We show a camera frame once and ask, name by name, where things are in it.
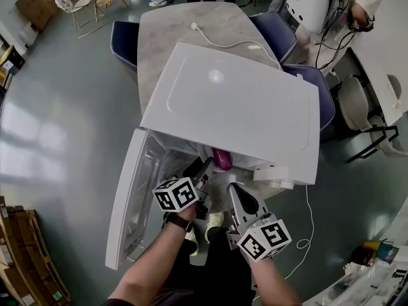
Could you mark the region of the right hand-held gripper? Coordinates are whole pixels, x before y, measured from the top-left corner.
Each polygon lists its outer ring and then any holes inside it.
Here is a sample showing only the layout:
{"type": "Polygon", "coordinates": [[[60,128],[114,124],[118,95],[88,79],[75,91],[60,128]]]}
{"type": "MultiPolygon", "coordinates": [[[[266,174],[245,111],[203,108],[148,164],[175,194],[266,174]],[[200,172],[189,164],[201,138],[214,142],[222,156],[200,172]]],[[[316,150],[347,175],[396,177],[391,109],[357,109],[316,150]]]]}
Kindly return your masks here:
{"type": "Polygon", "coordinates": [[[227,187],[233,225],[227,231],[231,249],[241,249],[253,262],[280,253],[292,242],[283,222],[238,183],[227,187]]]}

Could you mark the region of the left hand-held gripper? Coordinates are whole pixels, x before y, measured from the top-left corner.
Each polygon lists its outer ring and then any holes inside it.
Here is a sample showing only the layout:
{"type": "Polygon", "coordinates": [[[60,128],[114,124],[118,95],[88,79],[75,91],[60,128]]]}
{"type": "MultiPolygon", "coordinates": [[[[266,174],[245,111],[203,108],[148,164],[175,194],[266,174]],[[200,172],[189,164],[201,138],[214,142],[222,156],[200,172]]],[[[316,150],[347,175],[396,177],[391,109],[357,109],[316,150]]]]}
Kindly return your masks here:
{"type": "Polygon", "coordinates": [[[214,168],[213,157],[209,157],[205,162],[198,157],[182,172],[183,177],[162,179],[159,175],[152,194],[161,210],[177,213],[196,203],[196,218],[207,219],[212,202],[206,188],[214,168]]]}

